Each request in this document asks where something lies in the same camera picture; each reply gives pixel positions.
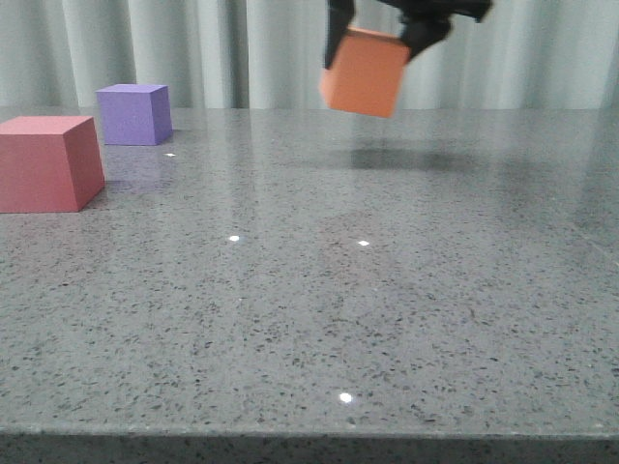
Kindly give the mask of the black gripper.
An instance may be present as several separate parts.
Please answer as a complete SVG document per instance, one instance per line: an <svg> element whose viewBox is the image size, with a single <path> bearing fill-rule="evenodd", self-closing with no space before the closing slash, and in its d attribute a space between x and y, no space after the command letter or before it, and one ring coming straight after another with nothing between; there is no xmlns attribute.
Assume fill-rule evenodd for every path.
<svg viewBox="0 0 619 464"><path fill-rule="evenodd" d="M447 38L452 30L449 20L451 15L468 16L476 22L482 22L492 8L490 0L401 0L386 1L386 4L399 9L408 17L399 35L400 41L408 48L408 62ZM355 13L354 0L327 1L325 70L332 67Z"/></svg>

